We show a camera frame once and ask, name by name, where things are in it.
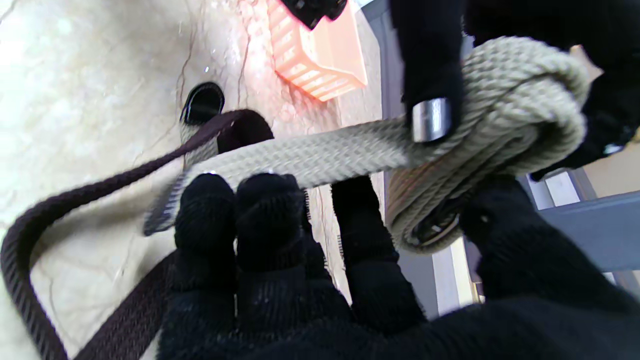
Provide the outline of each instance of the beige rope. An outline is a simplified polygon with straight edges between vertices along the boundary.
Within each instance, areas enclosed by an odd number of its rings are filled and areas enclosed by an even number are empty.
[[[585,134],[580,109],[588,77],[567,54],[528,38],[499,38],[469,54],[463,75],[464,116],[443,143],[413,143],[404,119],[270,140],[193,165],[176,195],[202,172],[236,187],[252,174],[273,171],[312,188],[395,169],[387,225],[396,245],[421,253],[442,249],[459,236],[456,222],[423,245],[412,231],[443,200],[493,172],[522,175],[547,167],[574,151]]]

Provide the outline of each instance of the marble floor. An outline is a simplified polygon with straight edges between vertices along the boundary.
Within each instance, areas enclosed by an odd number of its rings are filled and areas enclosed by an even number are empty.
[[[369,85],[321,103],[273,72],[266,8],[266,0],[0,0],[0,235],[40,199],[178,147],[180,110],[203,81],[220,84],[225,110],[260,112],[276,137],[381,117],[380,50],[362,13]],[[171,231],[145,238],[141,221],[181,168],[175,161],[73,212],[37,245],[31,278],[71,357],[174,248]],[[328,188],[310,200],[314,236],[348,298]],[[37,359],[0,287],[0,359]]]

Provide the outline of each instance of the black glove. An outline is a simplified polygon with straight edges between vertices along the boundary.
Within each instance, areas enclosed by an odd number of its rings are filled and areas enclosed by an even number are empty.
[[[513,176],[495,176],[474,190],[460,213],[460,228],[479,249],[532,224],[544,224],[529,196]]]
[[[361,254],[345,256],[351,309],[324,268],[293,176],[259,174],[236,194],[220,176],[198,176],[180,200],[158,359],[351,359],[424,323],[365,180],[351,199],[364,192],[370,201],[336,214],[348,228],[345,251]],[[374,251],[363,236],[377,236]]]

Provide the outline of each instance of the brown strap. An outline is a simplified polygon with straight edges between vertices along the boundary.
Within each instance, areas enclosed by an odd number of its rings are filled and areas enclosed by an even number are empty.
[[[82,205],[105,197],[213,139],[234,121],[260,116],[252,110],[236,110],[208,121],[189,141],[173,152],[135,169],[39,202],[20,216],[7,231],[0,261],[4,283],[27,327],[40,356],[46,360],[68,360],[53,324],[38,301],[29,277],[29,259],[42,233],[57,219]],[[77,360],[137,360],[153,340],[164,314],[168,256],[137,285],[107,319]]]

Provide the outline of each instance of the orange basket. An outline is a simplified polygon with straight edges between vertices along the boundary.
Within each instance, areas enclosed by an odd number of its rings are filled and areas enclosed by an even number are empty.
[[[335,21],[309,31],[279,0],[269,0],[276,72],[320,101],[367,86],[356,20],[347,2]]]

